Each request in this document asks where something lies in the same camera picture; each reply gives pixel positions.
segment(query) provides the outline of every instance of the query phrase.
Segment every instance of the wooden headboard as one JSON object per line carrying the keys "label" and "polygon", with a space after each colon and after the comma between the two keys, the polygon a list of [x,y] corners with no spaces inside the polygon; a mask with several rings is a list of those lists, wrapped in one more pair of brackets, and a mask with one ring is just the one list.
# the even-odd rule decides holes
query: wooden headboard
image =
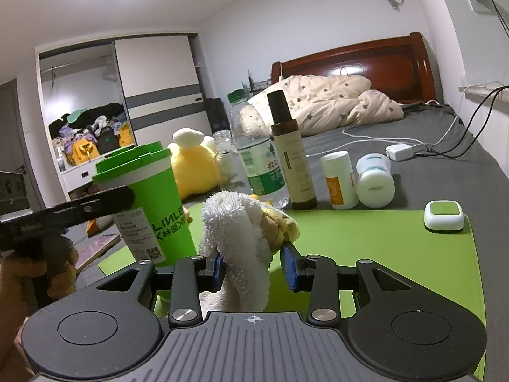
{"label": "wooden headboard", "polygon": [[401,103],[435,99],[435,85],[421,33],[338,47],[272,65],[272,84],[293,75],[361,75]]}

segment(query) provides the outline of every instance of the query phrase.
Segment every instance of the metal screw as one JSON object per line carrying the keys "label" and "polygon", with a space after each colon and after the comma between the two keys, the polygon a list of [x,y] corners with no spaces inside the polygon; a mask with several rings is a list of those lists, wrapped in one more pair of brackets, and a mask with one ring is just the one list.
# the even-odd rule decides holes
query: metal screw
{"label": "metal screw", "polygon": [[187,322],[197,318],[198,313],[191,308],[180,308],[175,310],[171,316],[179,322]]}
{"label": "metal screw", "polygon": [[318,308],[312,312],[311,315],[315,320],[319,320],[321,322],[334,320],[337,316],[336,312],[334,310],[330,310],[329,308]]}

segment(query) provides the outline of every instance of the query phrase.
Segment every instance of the beige comforter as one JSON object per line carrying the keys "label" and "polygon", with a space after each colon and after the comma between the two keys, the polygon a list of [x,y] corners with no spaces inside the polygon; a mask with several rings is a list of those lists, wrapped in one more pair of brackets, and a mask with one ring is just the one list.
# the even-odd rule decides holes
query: beige comforter
{"label": "beige comforter", "polygon": [[[349,124],[389,122],[403,118],[403,109],[363,76],[291,76],[249,100],[267,127],[273,124],[267,93],[284,90],[292,117],[303,136],[316,135]],[[259,125],[242,119],[246,132]]]}

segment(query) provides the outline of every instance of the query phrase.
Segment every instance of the black cable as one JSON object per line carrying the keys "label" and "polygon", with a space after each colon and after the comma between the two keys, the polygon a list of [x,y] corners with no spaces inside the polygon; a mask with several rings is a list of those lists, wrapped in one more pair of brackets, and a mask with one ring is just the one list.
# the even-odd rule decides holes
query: black cable
{"label": "black cable", "polygon": [[[495,104],[495,100],[496,100],[497,96],[503,90],[508,89],[508,88],[509,88],[509,85],[508,86],[500,86],[498,88],[493,89],[489,94],[486,95],[486,97],[481,101],[481,103],[479,103],[479,106],[477,106],[477,108],[475,109],[474,113],[470,117],[470,121],[468,122],[468,125],[465,128],[465,131],[463,132],[463,135],[461,136],[460,140],[452,148],[449,148],[447,151],[443,151],[443,152],[438,152],[438,151],[435,151],[434,149],[427,149],[427,152],[431,152],[430,154],[417,153],[417,154],[415,154],[415,156],[427,157],[427,156],[439,156],[440,155],[440,156],[445,156],[446,158],[455,159],[455,158],[459,158],[460,156],[464,155],[472,147],[472,145],[475,143],[477,138],[479,138],[479,136],[482,133],[482,131],[484,130],[485,126],[488,124],[488,119],[490,118],[491,111],[493,110],[493,105]],[[485,103],[485,101],[487,101],[487,99],[489,99],[490,96],[492,96],[493,94],[494,94],[494,96],[493,96],[493,100],[492,100],[491,105],[490,105],[490,110],[488,112],[488,116],[486,117],[482,128],[479,130],[478,134],[475,135],[475,138],[470,143],[470,145],[467,147],[467,149],[465,149],[459,155],[455,155],[455,156],[447,155],[447,153],[449,153],[452,150],[456,149],[461,144],[461,142],[463,141],[463,139],[465,138],[465,136],[466,136],[466,134],[468,132],[468,129],[470,128],[470,125],[472,124],[472,122],[474,120],[475,114],[479,111],[479,109],[482,107],[482,105]]]}
{"label": "black cable", "polygon": [[502,17],[502,14],[498,10],[497,3],[495,3],[495,0],[491,0],[491,2],[493,3],[493,7],[495,7],[495,13],[497,14],[498,20],[500,21],[500,24],[502,24],[504,32],[506,32],[506,35],[509,38],[509,26],[507,25],[506,21],[504,20],[504,17]]}
{"label": "black cable", "polygon": [[434,155],[428,155],[428,156],[436,156],[436,155],[442,155],[442,154],[446,154],[447,152],[450,152],[452,151],[453,149],[456,149],[460,143],[462,142],[463,138],[466,136],[466,134],[468,133],[468,129],[470,128],[470,125],[472,124],[473,120],[474,120],[474,117],[475,117],[475,114],[479,111],[479,109],[481,108],[481,106],[485,103],[485,101],[487,101],[490,96],[495,93],[498,89],[500,89],[500,87],[498,88],[495,88],[493,89],[480,103],[479,103],[479,106],[477,107],[477,109],[475,109],[474,113],[472,114],[472,116],[470,117],[470,121],[468,122],[468,125],[467,127],[465,128],[465,131],[463,132],[463,135],[461,136],[460,140],[457,141],[456,145],[454,145],[452,148],[448,149],[447,151],[443,151],[443,152],[437,152],[435,150],[432,150],[432,149],[428,149],[428,152],[433,152]]}

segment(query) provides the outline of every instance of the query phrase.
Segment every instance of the sliding wardrobe door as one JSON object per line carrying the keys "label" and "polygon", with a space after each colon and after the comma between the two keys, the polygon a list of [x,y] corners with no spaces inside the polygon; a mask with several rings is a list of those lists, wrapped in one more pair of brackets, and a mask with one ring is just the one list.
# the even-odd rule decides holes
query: sliding wardrobe door
{"label": "sliding wardrobe door", "polygon": [[181,128],[211,134],[187,36],[116,40],[115,52],[138,145],[167,146]]}

